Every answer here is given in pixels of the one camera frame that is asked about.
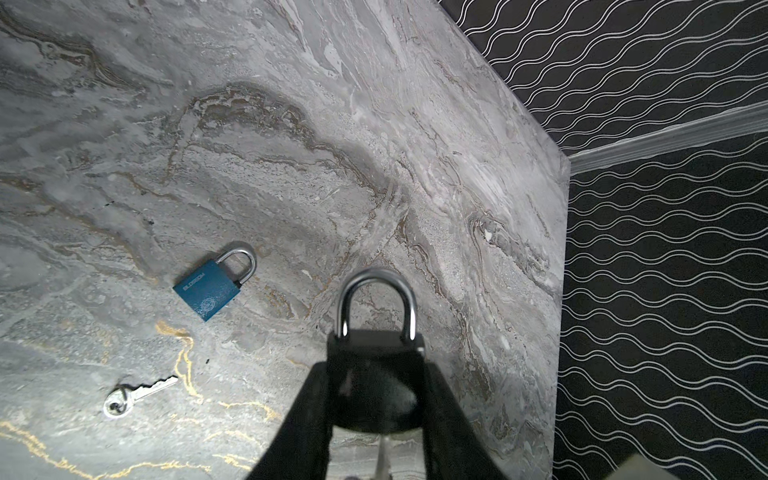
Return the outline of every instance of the gray marble surface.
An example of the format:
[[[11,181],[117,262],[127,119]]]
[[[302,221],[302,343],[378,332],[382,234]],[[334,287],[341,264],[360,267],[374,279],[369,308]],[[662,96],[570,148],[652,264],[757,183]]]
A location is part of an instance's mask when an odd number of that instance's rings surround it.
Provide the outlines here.
[[[339,284],[377,265],[499,465],[547,478],[569,164],[436,3],[2,0],[0,21],[0,476],[243,477]],[[233,241],[259,268],[203,323],[171,287]],[[401,315],[356,295],[354,326]],[[375,445],[338,432],[329,476],[371,475]],[[393,451],[419,478],[419,434]]]

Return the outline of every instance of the black padlock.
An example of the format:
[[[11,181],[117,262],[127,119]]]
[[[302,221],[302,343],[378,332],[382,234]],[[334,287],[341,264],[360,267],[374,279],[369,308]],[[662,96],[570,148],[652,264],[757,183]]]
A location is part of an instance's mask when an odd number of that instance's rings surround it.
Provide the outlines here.
[[[349,328],[353,294],[373,282],[386,283],[399,293],[405,310],[402,332]],[[380,434],[422,426],[424,338],[416,332],[416,300],[405,278],[375,268],[348,278],[327,346],[329,415],[334,425]]]

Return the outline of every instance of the key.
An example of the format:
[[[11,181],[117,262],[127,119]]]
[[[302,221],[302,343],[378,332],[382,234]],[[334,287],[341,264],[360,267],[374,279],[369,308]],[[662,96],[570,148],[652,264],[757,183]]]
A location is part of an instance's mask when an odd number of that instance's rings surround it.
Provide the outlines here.
[[[152,386],[140,386],[136,389],[132,389],[130,386],[126,385],[120,385],[110,393],[104,401],[104,414],[111,419],[119,419],[120,417],[126,416],[134,408],[136,401],[155,392],[159,392],[162,389],[166,389],[178,381],[178,377],[171,376],[168,379],[156,382]]]
[[[140,386],[139,388],[131,391],[131,396],[133,397],[134,402],[136,402],[137,400],[143,399],[147,395],[160,392],[162,389],[166,389],[178,381],[178,377],[172,376],[166,380],[161,380],[152,386]]]

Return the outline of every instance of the silver shackle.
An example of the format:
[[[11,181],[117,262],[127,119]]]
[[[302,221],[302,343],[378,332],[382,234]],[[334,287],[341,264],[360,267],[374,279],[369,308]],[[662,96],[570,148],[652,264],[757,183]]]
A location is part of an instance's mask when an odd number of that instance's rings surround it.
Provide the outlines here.
[[[229,258],[230,255],[234,255],[235,253],[242,253],[243,255],[248,257],[248,260],[250,261],[250,266],[248,267],[248,271],[245,272],[245,274],[239,280],[235,280],[235,284],[237,286],[242,286],[245,282],[248,281],[249,278],[253,276],[253,273],[256,272],[256,254],[253,253],[253,251],[250,248],[246,248],[246,247],[233,248],[232,250],[228,250],[222,253],[219,256],[219,258],[217,258],[215,261],[216,261],[216,264],[219,264],[225,261],[227,258]]]
[[[337,339],[345,339],[349,335],[349,310],[352,306],[352,295],[357,289],[367,283],[386,283],[397,291],[405,310],[402,325],[402,338],[412,341],[416,338],[416,297],[408,281],[399,273],[383,268],[368,268],[355,273],[342,285],[339,294],[339,312],[333,332]]]

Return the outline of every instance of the wavy line pattern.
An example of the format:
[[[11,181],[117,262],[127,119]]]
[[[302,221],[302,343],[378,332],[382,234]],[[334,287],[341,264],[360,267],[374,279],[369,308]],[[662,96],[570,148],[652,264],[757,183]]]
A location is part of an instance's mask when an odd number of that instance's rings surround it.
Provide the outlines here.
[[[768,132],[571,182],[553,476],[768,477]]]
[[[440,5],[566,154],[768,100],[768,0]]]

